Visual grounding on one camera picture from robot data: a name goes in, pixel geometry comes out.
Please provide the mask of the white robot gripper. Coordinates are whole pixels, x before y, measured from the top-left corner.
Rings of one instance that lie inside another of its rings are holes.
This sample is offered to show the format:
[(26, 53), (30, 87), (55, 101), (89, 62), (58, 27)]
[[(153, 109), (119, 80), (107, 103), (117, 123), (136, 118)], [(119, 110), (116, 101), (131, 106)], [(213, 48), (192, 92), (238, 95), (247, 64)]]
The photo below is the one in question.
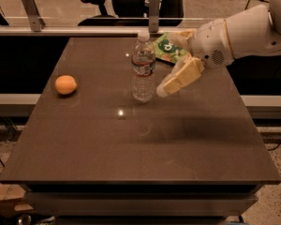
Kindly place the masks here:
[(190, 28), (169, 33), (168, 40), (185, 50), (190, 48), (196, 57), (187, 54), (174, 65), (170, 74), (156, 88), (156, 94), (161, 98), (168, 97), (195, 82), (205, 68), (226, 67), (234, 61), (224, 19), (208, 22), (196, 31)]

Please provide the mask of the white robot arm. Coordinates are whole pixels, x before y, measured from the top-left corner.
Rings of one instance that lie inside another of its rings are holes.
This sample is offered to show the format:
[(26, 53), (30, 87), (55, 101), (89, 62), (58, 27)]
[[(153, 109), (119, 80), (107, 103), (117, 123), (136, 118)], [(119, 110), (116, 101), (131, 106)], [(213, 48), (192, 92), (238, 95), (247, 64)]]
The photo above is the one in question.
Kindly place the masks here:
[(249, 55), (281, 55), (281, 0), (270, 0), (197, 29), (168, 34), (170, 43), (189, 52), (156, 88), (165, 98), (196, 81), (205, 69), (223, 68)]

